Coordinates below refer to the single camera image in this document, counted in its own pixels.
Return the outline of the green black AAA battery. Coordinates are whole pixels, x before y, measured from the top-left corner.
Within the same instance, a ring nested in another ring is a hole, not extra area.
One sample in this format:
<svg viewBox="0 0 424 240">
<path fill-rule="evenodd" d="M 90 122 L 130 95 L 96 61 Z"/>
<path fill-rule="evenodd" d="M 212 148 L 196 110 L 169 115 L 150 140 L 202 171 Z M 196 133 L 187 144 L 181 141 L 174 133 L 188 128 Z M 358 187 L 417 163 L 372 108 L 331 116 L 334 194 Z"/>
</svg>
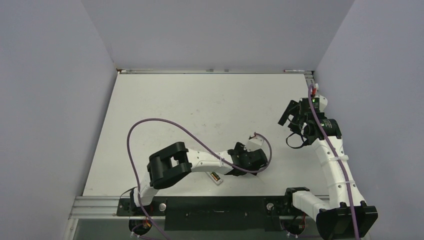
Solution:
<svg viewBox="0 0 424 240">
<path fill-rule="evenodd" d="M 217 173 L 215 172 L 211 172 L 210 175 L 213 177 L 213 179 L 217 182 L 219 182 L 221 180 L 221 178 L 218 176 Z"/>
</svg>

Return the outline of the white remote control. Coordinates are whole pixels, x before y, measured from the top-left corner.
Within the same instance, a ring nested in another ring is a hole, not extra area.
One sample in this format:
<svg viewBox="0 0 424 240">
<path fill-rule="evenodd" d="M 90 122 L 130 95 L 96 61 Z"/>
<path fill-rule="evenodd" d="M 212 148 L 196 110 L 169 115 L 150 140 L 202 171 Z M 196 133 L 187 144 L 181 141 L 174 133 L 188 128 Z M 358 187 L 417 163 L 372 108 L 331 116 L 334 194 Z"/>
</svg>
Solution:
<svg viewBox="0 0 424 240">
<path fill-rule="evenodd" d="M 219 186 L 222 184 L 223 179 L 215 172 L 207 171 L 206 175 L 217 185 Z"/>
</svg>

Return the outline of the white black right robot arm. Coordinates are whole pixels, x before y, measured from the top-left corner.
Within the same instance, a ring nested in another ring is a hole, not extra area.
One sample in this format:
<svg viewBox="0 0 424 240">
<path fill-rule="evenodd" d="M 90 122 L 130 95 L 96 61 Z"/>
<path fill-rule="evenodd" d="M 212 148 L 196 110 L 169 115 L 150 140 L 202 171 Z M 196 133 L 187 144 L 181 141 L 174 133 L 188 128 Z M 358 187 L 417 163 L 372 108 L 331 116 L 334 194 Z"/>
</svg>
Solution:
<svg viewBox="0 0 424 240">
<path fill-rule="evenodd" d="M 278 124 L 288 124 L 292 134 L 301 137 L 302 147 L 313 148 L 326 179 L 329 199 L 324 201 L 305 187 L 290 187 L 282 207 L 289 214 L 302 211 L 311 217 L 324 240 L 360 239 L 376 222 L 378 212 L 358 189 L 339 124 L 325 116 L 326 104 L 324 97 L 291 100 Z"/>
</svg>

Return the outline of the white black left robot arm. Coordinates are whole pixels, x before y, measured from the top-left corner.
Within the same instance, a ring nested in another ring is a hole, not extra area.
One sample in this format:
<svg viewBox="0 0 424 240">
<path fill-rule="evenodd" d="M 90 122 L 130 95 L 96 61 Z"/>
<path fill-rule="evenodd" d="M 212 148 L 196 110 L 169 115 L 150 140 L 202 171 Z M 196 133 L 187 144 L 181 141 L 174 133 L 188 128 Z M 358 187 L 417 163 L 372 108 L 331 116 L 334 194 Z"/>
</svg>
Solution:
<svg viewBox="0 0 424 240">
<path fill-rule="evenodd" d="M 147 172 L 133 190 L 129 208 L 136 215 L 145 214 L 159 190 L 174 186 L 190 173 L 257 175 L 268 167 L 271 157 L 266 156 L 261 145 L 251 150 L 241 142 L 233 149 L 213 153 L 187 148 L 181 141 L 173 143 L 149 157 Z"/>
</svg>

